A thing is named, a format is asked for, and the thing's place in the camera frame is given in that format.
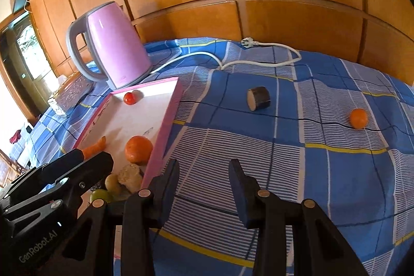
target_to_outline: blue plaid bed sheet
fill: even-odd
[[[213,53],[223,63],[293,58],[285,48],[245,49],[213,38],[145,47],[154,68],[196,51]],[[371,276],[391,275],[397,268],[414,233],[413,88],[332,56],[301,55],[294,65],[239,64],[225,71],[217,70],[212,58],[196,55],[144,80],[178,76],[184,86],[165,154],[165,161],[179,160],[181,177],[170,219],[154,242],[156,271],[251,274],[257,231],[246,230],[237,217],[227,177],[231,158],[282,199],[316,200]],[[271,105],[251,112],[246,94],[257,86],[268,89]],[[108,93],[105,84],[95,84],[67,119],[48,109],[28,142],[32,166],[71,150]],[[349,125],[355,108],[368,113],[364,130]],[[286,230],[290,274],[292,230]],[[166,250],[171,244],[174,248]],[[180,261],[191,267],[170,268]]]

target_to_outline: carrot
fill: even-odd
[[[85,149],[82,149],[83,160],[88,160],[89,158],[95,156],[97,153],[105,150],[106,147],[106,136],[103,136],[95,144],[88,146]]]

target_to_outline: power cord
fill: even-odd
[[[26,4],[27,4],[27,3],[29,3],[29,4],[30,4],[29,0],[26,0],[26,1],[24,2],[23,8],[24,8],[24,10],[25,10],[26,12],[32,13],[32,11],[29,11],[29,10],[26,8]]]
[[[161,67],[158,67],[157,69],[152,71],[150,74],[156,73],[156,72],[160,71],[161,69],[163,69],[164,67],[168,66],[169,64],[172,64],[173,62],[184,59],[187,56],[197,55],[197,54],[204,54],[204,55],[208,55],[208,56],[212,57],[218,63],[221,71],[225,70],[229,66],[237,65],[237,64],[247,64],[247,65],[254,65],[254,66],[261,66],[261,67],[276,68],[276,67],[281,67],[281,66],[286,66],[286,65],[289,65],[289,64],[293,64],[294,62],[297,62],[297,61],[302,59],[301,54],[296,49],[294,49],[290,46],[287,46],[287,45],[283,45],[283,44],[277,44],[277,43],[274,43],[274,42],[270,42],[270,43],[258,42],[258,41],[254,41],[253,38],[244,38],[241,41],[241,45],[243,47],[246,47],[246,48],[251,48],[253,46],[279,46],[279,47],[284,47],[284,48],[287,48],[288,50],[292,51],[293,53],[295,53],[298,57],[293,59],[293,60],[287,60],[287,61],[279,62],[279,63],[276,63],[276,64],[268,63],[268,62],[249,61],[249,60],[237,60],[237,61],[230,61],[227,64],[223,65],[223,63],[214,54],[211,54],[209,52],[194,52],[194,53],[190,53],[190,54],[186,54],[186,55],[182,55],[182,56],[179,56],[177,58],[174,58],[174,59],[166,62]]]

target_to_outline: tissue box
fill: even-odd
[[[57,115],[67,116],[69,109],[92,89],[93,82],[80,72],[73,73],[48,99],[50,107]]]

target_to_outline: orange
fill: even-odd
[[[152,143],[144,136],[134,136],[125,145],[125,157],[132,164],[146,165],[151,152]]]
[[[354,129],[360,130],[366,127],[368,115],[364,109],[354,109],[349,115],[349,123]]]

